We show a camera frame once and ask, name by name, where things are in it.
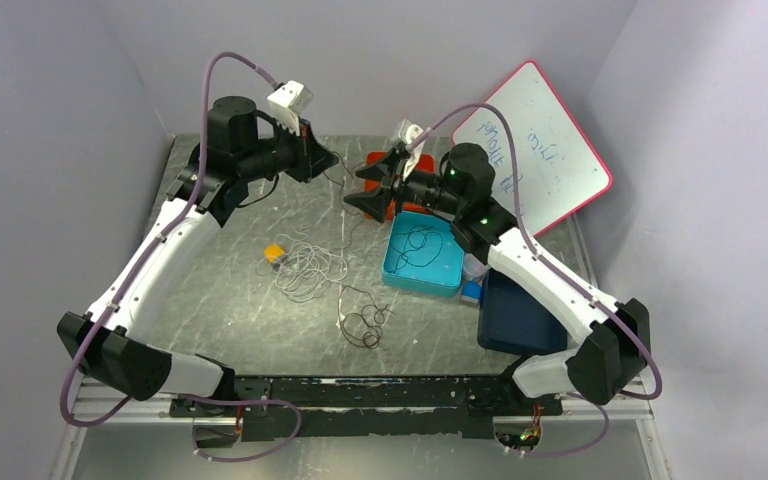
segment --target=marble tabletop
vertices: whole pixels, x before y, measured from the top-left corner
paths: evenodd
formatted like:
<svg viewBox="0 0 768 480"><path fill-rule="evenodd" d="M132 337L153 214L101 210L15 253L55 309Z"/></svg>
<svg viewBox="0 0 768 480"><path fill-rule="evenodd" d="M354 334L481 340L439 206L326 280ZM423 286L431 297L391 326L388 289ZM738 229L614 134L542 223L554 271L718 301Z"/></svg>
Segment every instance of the marble tabletop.
<svg viewBox="0 0 768 480"><path fill-rule="evenodd" d="M349 166L385 148L385 137L321 136ZM186 164L197 135L177 136L161 180L150 221L165 191ZM429 139L425 153L435 161L451 147L448 138ZM266 200L238 210L194 259L189 273L173 287L155 328L152 344L181 353L198 353L233 367L237 374L413 375L498 373L515 357L484 350L476 342L478 308L457 298L434 297L385 286L381 262L390 225L363 220L344 207L345 193L360 191L363 181L341 165L309 184L284 176ZM250 197L266 193L270 182L255 182ZM275 287L268 266L258 263L263 249L279 234L309 227L307 242L341 255L348 263L342 281L369 292L392 311L374 350L350 345L338 322L340 286L324 288L320 298L294 303ZM589 278L584 249L574 222L561 222L540 237L558 259ZM286 239L278 243L286 244ZM347 290L341 311L369 303Z"/></svg>

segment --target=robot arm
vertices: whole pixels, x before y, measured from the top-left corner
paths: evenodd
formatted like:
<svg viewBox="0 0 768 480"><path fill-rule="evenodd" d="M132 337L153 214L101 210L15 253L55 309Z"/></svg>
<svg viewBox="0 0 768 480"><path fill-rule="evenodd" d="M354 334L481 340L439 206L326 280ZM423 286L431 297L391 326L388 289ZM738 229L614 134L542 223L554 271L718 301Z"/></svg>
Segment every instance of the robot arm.
<svg viewBox="0 0 768 480"><path fill-rule="evenodd" d="M206 177L195 208L163 234L193 191L198 146L167 192L169 198L161 206L155 225L123 273L83 315L66 313L58 324L58 335L74 357L100 313L113 307L113 314L93 337L84 356L84 374L137 400L160 392L236 398L234 370L230 367L198 355L168 352L146 342L169 288L246 199L249 182L275 179L282 172L296 181L309 182L336 164L337 159L315 140L310 123L298 116L309 98L310 93L297 82L279 87L269 96L274 117L257 110L248 98L224 97L214 102L208 112ZM272 137L258 138L257 119L272 125ZM126 272L158 238L161 243L121 295ZM122 300L114 305L117 293Z"/></svg>
<svg viewBox="0 0 768 480"><path fill-rule="evenodd" d="M405 169L410 158L405 143L357 172L361 178L378 181L376 189L348 195L345 201L379 222L384 221L391 201L395 201L397 212L404 202L411 202L454 215L450 228L464 251L522 286L572 338L573 345L566 351L521 359L512 375L519 389L531 398L578 391L593 403L608 403L646 362L606 313L584 300L547 264L613 308L613 313L648 348L646 308L634 299L618 303L558 262L533 239L536 253L532 253L513 215L491 197L495 171L480 146L455 145L441 160L445 168L433 174Z"/></svg>

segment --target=blue box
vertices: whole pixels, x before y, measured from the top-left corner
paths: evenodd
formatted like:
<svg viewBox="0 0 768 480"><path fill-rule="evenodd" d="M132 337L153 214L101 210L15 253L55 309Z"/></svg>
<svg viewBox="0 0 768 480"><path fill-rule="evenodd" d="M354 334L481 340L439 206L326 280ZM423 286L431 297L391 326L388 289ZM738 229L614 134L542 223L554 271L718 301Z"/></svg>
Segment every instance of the blue box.
<svg viewBox="0 0 768 480"><path fill-rule="evenodd" d="M478 344L514 355L548 355L567 349L558 320L516 282L496 270L484 277Z"/></svg>
<svg viewBox="0 0 768 480"><path fill-rule="evenodd" d="M463 255L447 222L402 212L393 220L381 279L391 287L451 297L461 286Z"/></svg>

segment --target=teal container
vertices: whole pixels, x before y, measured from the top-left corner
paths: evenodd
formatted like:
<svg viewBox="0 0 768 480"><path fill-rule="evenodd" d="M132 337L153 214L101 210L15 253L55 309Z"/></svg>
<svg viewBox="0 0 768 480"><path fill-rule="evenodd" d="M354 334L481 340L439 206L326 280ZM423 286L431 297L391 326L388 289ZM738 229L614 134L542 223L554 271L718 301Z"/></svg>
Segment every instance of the teal container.
<svg viewBox="0 0 768 480"><path fill-rule="evenodd" d="M402 212L393 219L381 279L391 287L452 297L461 286L463 257L448 223Z"/></svg>

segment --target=purple cable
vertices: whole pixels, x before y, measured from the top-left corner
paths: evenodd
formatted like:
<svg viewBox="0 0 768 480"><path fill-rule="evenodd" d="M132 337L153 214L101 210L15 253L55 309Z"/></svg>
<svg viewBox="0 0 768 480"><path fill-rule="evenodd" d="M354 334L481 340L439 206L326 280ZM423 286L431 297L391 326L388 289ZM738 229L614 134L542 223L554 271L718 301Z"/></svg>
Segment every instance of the purple cable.
<svg viewBox="0 0 768 480"><path fill-rule="evenodd" d="M134 265L131 267L130 270L128 270L128 273L125 275L125 278L122 280L122 284L119 286L119 289L113 294L113 297L110 299L110 303L113 305L118 305L120 301L122 301L122 297L124 297L125 293L128 291L128 288L130 288L131 284L134 283L134 280L137 278L137 275L139 275L140 270L142 270L145 263L148 261L149 257L151 257L152 253L154 253L155 249L157 249L157 246L161 243L161 238L166 238L169 236L169 233L175 229L183 220L186 218L187 214L189 213L190 209L193 205L195 205L196 201L198 200L199 193L201 192L202 184L204 183L204 175L205 175L205 168L206 168L206 162L207 162L207 110L208 110L208 93L210 90L210 77L213 73L213 67L216 65L216 62L218 62L220 59L230 57L234 58L236 60L239 60L240 62L243 62L250 68L252 68L257 74L259 74L261 77L263 77L264 80L266 80L269 85L272 88L277 88L278 83L275 81L274 78L272 78L269 73L267 73L265 70L257 66L254 62L247 59L246 57L243 57L240 54L234 53L234 52L221 52L213 56L213 58L210 59L210 62L208 62L207 67L204 70L204 79L202 81L202 97L201 97L201 137L199 139L199 167L198 167L198 177L196 178L196 184L193 187L193 191L190 193L190 197L187 199L187 204L184 206L184 208L181 210L181 213L178 214L175 218L172 219L171 222L169 222L168 225L166 225L161 231L158 236L155 236L149 244L146 246L146 248L143 250L143 252L140 254L139 257L137 257L137 260L134 262ZM78 350L75 352L75 355L72 357L72 364L69 367L69 371L66 373L66 378L63 379L63 386L60 388L60 415L63 417L63 420L66 421L69 425L74 425L76 427L94 427L96 425L100 425L107 421L110 417L116 414L122 407L125 406L126 403L131 399L131 397L126 396L123 398L119 403L116 404L113 409L111 409L109 412L105 413L99 418L96 418L94 420L89 421L83 421L78 420L75 418L74 415L72 415L72 412L69 411L69 390L72 387L72 382L75 379L75 375L78 372L78 368L81 365L81 361L84 359L84 355L87 353L87 349L89 348L90 343L92 342L93 338L95 338L96 334L98 334L98 331L101 330L101 327L103 327L108 320L110 320L110 316L113 315L113 307L108 306L104 310L102 310L101 314L99 315L98 319L96 319L95 323L93 324L92 328L90 328L90 331L87 332L87 336L84 337L84 340L81 342L81 345L78 347Z"/></svg>
<svg viewBox="0 0 768 480"><path fill-rule="evenodd" d="M278 400L278 399L263 399L263 400L213 400L212 398L204 398L199 397L197 395L179 395L178 398L183 398L185 400L191 400L193 402L199 402L199 403L207 403L210 405L217 405L220 407L255 407L255 406L266 406L266 405L279 405L282 407L287 407L290 410L293 411L293 413L296 414L296 426L293 428L293 432L290 433L290 436L285 438L283 442L279 443L278 445L275 445L272 448L268 448L258 454L255 455L249 455L248 457L214 457L212 455L208 455L201 451L198 447L198 443L196 441L196 429L193 428L193 453L200 456L201 458L204 458L207 461L210 462L220 462L220 463L240 463L240 462L250 462L252 460L257 460L258 458L263 458L267 455L273 454L277 452L278 450L281 450L282 448L286 447L290 444L290 442L293 441L294 438L296 438L296 435L299 434L299 430L302 428L302 412L299 410L299 407L293 405L290 402L284 401L284 400Z"/></svg>
<svg viewBox="0 0 768 480"><path fill-rule="evenodd" d="M569 395L570 397L581 399L581 400L585 400L585 401L587 400L586 398L582 397L577 393L568 393L567 395ZM514 452L522 453L528 458L557 458L557 457L565 457L567 455L574 455L576 453L581 453L587 450L588 448L595 447L596 444L604 440L605 437L608 435L608 430L611 427L611 419L608 418L608 412L606 412L601 405L596 405L594 403L593 406L599 410L599 413L602 414L602 418L605 419L605 423L602 425L602 431L599 432L599 435L596 435L596 438L594 438L593 440L590 440L589 442L581 444L577 447L568 448L566 450L559 450L557 452L526 452L523 450L518 450L516 448L511 448L511 450L513 450Z"/></svg>

